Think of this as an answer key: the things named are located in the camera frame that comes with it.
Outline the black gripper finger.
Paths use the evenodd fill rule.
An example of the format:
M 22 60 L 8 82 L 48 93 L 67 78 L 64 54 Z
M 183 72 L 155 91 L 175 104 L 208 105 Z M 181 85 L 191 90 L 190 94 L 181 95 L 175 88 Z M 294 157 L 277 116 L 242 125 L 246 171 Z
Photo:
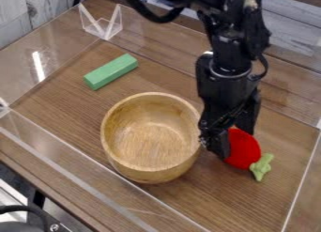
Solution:
M 208 151 L 213 152 L 221 160 L 232 155 L 229 131 L 225 129 L 204 129 L 200 135 L 200 142 Z
M 254 127 L 260 114 L 260 109 L 261 109 L 261 97 L 260 96 L 250 97 L 250 100 L 236 121 L 237 128 L 250 135 L 254 135 Z

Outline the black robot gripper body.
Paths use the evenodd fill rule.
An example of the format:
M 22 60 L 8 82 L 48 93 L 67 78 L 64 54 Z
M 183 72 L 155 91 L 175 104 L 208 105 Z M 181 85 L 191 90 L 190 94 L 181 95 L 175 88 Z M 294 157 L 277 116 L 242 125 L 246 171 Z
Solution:
M 210 53 L 202 54 L 197 59 L 197 93 L 204 102 L 204 112 L 198 122 L 201 131 L 228 130 L 236 126 L 250 97 L 261 97 L 258 80 L 252 79 L 250 72 L 252 67 L 248 67 L 241 74 L 224 75 L 216 70 Z

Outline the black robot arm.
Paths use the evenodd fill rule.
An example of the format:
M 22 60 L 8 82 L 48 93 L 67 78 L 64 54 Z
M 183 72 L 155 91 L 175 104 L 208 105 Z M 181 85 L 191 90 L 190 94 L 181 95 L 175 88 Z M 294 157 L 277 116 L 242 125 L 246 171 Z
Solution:
M 196 62 L 197 92 L 204 102 L 198 122 L 204 147 L 221 159 L 232 155 L 229 128 L 254 133 L 261 109 L 258 84 L 265 72 L 254 73 L 270 46 L 272 32 L 262 16 L 262 0 L 198 0 L 197 15 L 210 41 L 210 50 Z

